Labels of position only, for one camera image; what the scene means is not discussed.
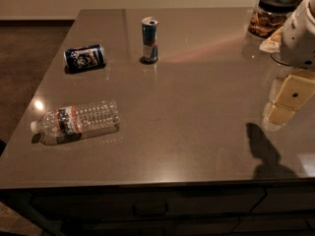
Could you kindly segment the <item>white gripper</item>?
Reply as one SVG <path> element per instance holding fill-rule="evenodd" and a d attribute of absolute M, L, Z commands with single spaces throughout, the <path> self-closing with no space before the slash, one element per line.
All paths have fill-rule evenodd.
<path fill-rule="evenodd" d="M 283 26 L 281 60 L 292 67 L 315 68 L 315 0 L 303 0 Z M 263 112 L 264 126 L 284 126 L 315 94 L 315 73 L 295 70 L 273 82 Z"/>

